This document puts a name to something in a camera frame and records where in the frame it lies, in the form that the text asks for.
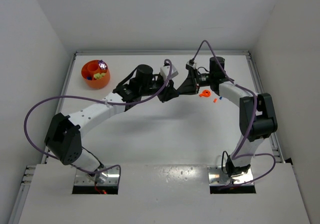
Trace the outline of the purple lego brick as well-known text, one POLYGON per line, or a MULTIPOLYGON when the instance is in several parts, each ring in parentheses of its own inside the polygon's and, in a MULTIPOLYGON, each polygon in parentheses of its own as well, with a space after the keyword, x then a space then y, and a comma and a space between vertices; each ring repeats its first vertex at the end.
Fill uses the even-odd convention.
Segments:
POLYGON ((107 66, 106 62, 104 62, 103 60, 99 60, 98 65, 102 70, 107 70, 108 69, 108 66, 107 66))

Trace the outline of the yellow-green lego brick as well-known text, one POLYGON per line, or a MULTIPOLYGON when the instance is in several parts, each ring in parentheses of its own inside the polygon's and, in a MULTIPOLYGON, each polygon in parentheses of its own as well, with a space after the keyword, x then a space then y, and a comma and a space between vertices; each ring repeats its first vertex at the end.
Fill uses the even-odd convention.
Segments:
POLYGON ((105 75, 106 75, 105 73, 96 73, 96 74, 93 75, 93 78, 95 80, 98 80, 98 79, 103 78, 105 75))

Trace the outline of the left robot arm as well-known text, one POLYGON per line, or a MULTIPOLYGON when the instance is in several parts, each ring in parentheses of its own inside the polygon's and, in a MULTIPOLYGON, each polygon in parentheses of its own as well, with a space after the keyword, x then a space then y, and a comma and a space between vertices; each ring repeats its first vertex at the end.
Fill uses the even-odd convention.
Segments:
POLYGON ((71 114, 56 114, 50 123, 45 144, 63 165, 71 165, 94 175, 103 164, 82 146, 82 138, 107 119, 124 113, 137 104, 158 97, 165 102, 177 96, 172 78, 177 75, 173 64, 165 61, 159 74, 151 66, 138 65, 102 100, 71 114))

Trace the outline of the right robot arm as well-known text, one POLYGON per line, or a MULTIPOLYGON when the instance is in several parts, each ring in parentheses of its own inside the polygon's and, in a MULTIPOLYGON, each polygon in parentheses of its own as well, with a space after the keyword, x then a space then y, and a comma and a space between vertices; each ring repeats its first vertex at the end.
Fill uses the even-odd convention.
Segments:
POLYGON ((201 74, 194 59, 189 60, 185 68, 188 75, 178 88, 178 94, 197 94, 201 87, 208 86, 239 108, 241 136, 235 150, 228 156, 224 170, 229 177, 246 173, 258 147, 278 129, 271 95, 258 94, 236 84, 227 76, 222 57, 210 58, 208 73, 201 74))

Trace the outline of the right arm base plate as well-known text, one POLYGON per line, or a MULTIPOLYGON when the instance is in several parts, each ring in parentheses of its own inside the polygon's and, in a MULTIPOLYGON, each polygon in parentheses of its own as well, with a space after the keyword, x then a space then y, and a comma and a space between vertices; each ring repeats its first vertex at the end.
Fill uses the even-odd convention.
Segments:
POLYGON ((252 185, 253 174, 251 168, 247 172, 241 174, 231 175, 230 177, 225 173, 225 169, 222 169, 220 165, 208 166, 209 185, 214 187, 221 187, 225 185, 252 185))

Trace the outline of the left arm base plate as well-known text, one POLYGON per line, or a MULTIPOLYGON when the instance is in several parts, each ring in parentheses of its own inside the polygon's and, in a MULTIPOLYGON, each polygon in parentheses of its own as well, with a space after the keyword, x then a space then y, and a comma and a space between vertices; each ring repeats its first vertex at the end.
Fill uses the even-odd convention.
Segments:
POLYGON ((76 171, 74 186, 117 186, 121 176, 121 167, 119 165, 106 166, 101 169, 107 170, 97 174, 87 174, 80 170, 76 171))

